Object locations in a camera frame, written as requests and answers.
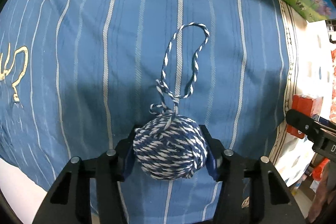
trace bed sheet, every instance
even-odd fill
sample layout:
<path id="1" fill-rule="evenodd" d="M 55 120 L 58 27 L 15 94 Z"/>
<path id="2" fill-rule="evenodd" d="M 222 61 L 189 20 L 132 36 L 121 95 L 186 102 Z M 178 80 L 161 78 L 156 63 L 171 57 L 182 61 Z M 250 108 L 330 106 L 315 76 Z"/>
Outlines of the bed sheet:
<path id="1" fill-rule="evenodd" d="M 242 156 L 268 155 L 294 90 L 288 75 L 298 69 L 284 5 L 8 0 L 0 14 L 0 156 L 48 190 L 71 156 L 89 159 L 113 148 L 134 124 L 152 119 L 165 48 L 177 27 L 192 21 L 209 28 L 210 40 L 199 56 L 194 94 L 181 100 L 179 112 Z M 198 28 L 177 39 L 167 71 L 177 93 L 202 39 Z M 220 188 L 205 168 L 168 182 L 136 164 L 120 192 L 129 223 L 167 224 L 212 218 Z"/>

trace metal screw head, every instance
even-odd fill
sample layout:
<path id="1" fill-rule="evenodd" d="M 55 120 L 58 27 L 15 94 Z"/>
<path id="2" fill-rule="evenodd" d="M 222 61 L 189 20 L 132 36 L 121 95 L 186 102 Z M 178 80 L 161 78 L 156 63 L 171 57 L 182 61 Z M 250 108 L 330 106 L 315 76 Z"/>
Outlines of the metal screw head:
<path id="1" fill-rule="evenodd" d="M 79 162 L 79 157 L 72 157 L 70 161 L 72 164 L 76 164 L 77 162 Z"/>
<path id="2" fill-rule="evenodd" d="M 117 152 L 114 149 L 107 150 L 106 155 L 107 156 L 114 156 Z"/>
<path id="3" fill-rule="evenodd" d="M 266 156 L 262 156 L 260 160 L 265 164 L 269 163 L 269 158 L 267 158 Z"/>
<path id="4" fill-rule="evenodd" d="M 224 154 L 226 155 L 226 156 L 232 156 L 233 155 L 233 151 L 231 150 L 231 149 L 226 149 L 226 150 L 224 150 Z"/>

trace blue and white yarn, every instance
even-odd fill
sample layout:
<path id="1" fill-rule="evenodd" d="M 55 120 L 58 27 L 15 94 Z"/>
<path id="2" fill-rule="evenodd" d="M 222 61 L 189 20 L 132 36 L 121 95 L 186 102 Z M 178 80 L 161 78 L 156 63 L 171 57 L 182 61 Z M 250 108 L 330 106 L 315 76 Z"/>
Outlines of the blue and white yarn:
<path id="1" fill-rule="evenodd" d="M 193 75 L 187 86 L 185 95 L 174 95 L 166 84 L 165 69 L 172 42 L 177 34 L 189 26 L 197 26 L 204 31 L 205 40 L 193 55 Z M 157 118 L 144 127 L 135 130 L 133 142 L 134 153 L 142 170 L 158 180 L 174 180 L 191 178 L 194 173 L 205 165 L 207 145 L 198 124 L 185 116 L 179 115 L 179 99 L 185 99 L 194 92 L 194 83 L 198 74 L 198 53 L 209 40 L 209 31 L 204 24 L 191 22 L 182 25 L 173 35 L 166 50 L 161 70 L 161 79 L 156 80 L 156 89 L 161 97 L 161 104 L 152 104 L 150 113 Z M 174 108 L 167 107 L 164 93 L 172 99 Z"/>

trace yarn ball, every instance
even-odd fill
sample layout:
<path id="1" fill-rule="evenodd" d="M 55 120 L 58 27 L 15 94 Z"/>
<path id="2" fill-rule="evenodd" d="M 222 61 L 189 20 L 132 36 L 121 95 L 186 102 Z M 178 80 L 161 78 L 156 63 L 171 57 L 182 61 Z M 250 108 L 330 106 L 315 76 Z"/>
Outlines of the yarn ball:
<path id="1" fill-rule="evenodd" d="M 136 129 L 133 150 L 142 170 L 157 180 L 191 178 L 205 165 L 207 144 L 198 124 L 172 114 L 157 117 Z"/>

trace red box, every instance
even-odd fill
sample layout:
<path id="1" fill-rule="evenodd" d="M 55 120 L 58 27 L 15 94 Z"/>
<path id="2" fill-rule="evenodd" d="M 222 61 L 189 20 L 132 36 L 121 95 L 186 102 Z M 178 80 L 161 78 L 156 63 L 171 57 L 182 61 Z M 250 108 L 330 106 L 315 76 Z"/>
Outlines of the red box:
<path id="1" fill-rule="evenodd" d="M 309 117 L 313 117 L 315 115 L 320 116 L 322 103 L 323 97 L 312 98 L 303 94 L 294 95 L 292 109 L 295 109 Z M 300 139 L 303 139 L 306 136 L 290 125 L 287 125 L 286 131 Z"/>

